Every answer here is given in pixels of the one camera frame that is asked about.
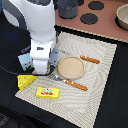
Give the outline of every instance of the metal bracket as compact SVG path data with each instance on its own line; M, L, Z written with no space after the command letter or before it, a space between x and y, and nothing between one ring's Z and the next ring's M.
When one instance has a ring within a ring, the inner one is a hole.
M50 54L49 64L53 64L56 66L58 63L58 55L59 55L59 50L57 47L54 47Z

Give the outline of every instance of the black pot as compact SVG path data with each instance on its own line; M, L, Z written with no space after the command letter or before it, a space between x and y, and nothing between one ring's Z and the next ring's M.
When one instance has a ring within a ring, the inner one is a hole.
M78 12L77 0L58 0L58 12L64 19L72 19Z

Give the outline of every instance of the cloth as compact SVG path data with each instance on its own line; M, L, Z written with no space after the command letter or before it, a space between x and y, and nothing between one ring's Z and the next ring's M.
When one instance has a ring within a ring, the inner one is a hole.
M85 61L85 74L80 79L74 80L74 82L87 86L88 91L84 92L66 85L64 82L58 83L58 81L53 81L48 77L38 77L23 91L19 91L16 97L54 113L81 128L92 128L114 57L116 45L67 33L61 33L58 40L59 42L56 46L59 50L86 55L101 61L100 64ZM66 55L59 53L59 60L64 56ZM53 74L59 75L57 70L55 70ZM36 98L35 94L38 87L59 88L59 99Z

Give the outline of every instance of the black table surface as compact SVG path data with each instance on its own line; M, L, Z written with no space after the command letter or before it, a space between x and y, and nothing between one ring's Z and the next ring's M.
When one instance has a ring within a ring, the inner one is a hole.
M55 26L55 29L58 33L63 31L85 38L117 44L94 128L128 128L128 44L62 27ZM30 46L30 43L29 32L9 24L4 14L1 13L0 66L12 72L22 73L18 55L29 53L30 49L24 53L22 51ZM78 128L50 112L15 97L18 91L17 76L0 68L0 106L19 114L41 119L53 128Z

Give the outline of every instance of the yellow block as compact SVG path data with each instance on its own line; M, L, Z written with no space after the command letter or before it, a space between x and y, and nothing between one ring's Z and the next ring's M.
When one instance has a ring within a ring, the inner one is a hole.
M58 99L59 98L59 89L38 87L36 97Z
M18 87L20 90L23 90L27 87L33 80L35 80L37 76L33 75L18 75Z

